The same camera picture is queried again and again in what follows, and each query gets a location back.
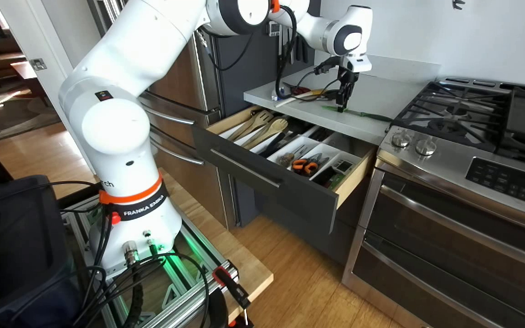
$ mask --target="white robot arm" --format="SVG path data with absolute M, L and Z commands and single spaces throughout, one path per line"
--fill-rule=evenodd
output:
M 365 53 L 371 24 L 358 29 L 356 9 L 329 22 L 307 15 L 309 0 L 285 2 L 296 11 L 310 46 L 332 55 Z M 150 120 L 137 97 L 163 78 L 190 37 L 205 26 L 217 35 L 238 35 L 270 16 L 269 0 L 130 0 L 117 22 L 61 88 L 61 108 L 70 131 L 88 155 L 108 204 L 112 233 L 92 235 L 108 279 L 126 270 L 125 253 L 148 252 L 159 241 L 168 252 L 181 230 L 152 157 Z

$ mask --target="cabinet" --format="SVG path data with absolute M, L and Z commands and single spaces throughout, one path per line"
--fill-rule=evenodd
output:
M 278 119 L 287 120 L 287 133 L 276 133 L 252 146 L 250 140 L 265 129 L 263 124 L 263 128 L 230 140 L 238 129 L 252 124 L 261 113 L 270 115 L 267 124 Z M 358 210 L 352 210 L 358 219 L 361 202 L 356 190 L 372 166 L 374 146 L 263 108 L 248 108 L 210 128 L 196 126 L 194 137 L 197 151 L 207 162 L 252 188 L 250 202 L 258 211 L 279 221 L 332 259 L 345 261 L 354 221 L 341 219 L 340 211 L 356 199 L 351 206 Z M 276 139 L 289 142 L 270 155 L 261 155 Z M 298 159 L 314 160 L 318 170 L 309 175 L 296 173 L 292 162 Z

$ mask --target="oven window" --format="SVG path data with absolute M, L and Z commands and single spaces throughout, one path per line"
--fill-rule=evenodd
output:
M 525 317 L 525 264 L 433 221 L 429 215 L 438 213 L 436 217 L 442 221 L 458 222 L 525 252 L 524 228 L 392 175 L 387 175 L 383 186 L 396 197 L 382 191 L 369 224 L 367 242 L 372 241 L 376 248 L 396 257 L 394 261 L 414 275 L 453 293 L 460 303 L 496 323 L 511 321 L 502 312 L 520 312 L 516 315 Z M 462 290 L 473 288 L 480 295 L 473 297 L 475 292 L 460 295 L 460 288 L 454 284 L 464 284 Z M 485 295 L 496 304 L 480 303 Z

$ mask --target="refrigerator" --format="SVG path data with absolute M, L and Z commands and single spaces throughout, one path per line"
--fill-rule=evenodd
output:
M 108 31 L 123 6 L 126 0 L 90 0 L 101 33 Z M 320 0 L 312 2 L 310 13 L 320 15 Z M 248 108 L 243 93 L 276 78 L 276 37 L 270 37 L 267 26 L 252 33 L 250 42 L 250 35 L 210 37 L 207 42 L 214 58 L 194 37 L 168 75 L 139 98 L 154 122 L 152 142 L 161 168 L 228 228 L 245 224 L 254 204 L 241 204 L 241 193 L 247 191 L 241 182 L 199 157 L 192 128 Z M 219 71 L 212 64 L 216 60 L 219 68 L 230 66 L 247 44 L 245 57 L 232 69 Z M 314 64 L 314 51 L 309 47 L 305 53 L 307 58 L 292 60 L 285 75 Z

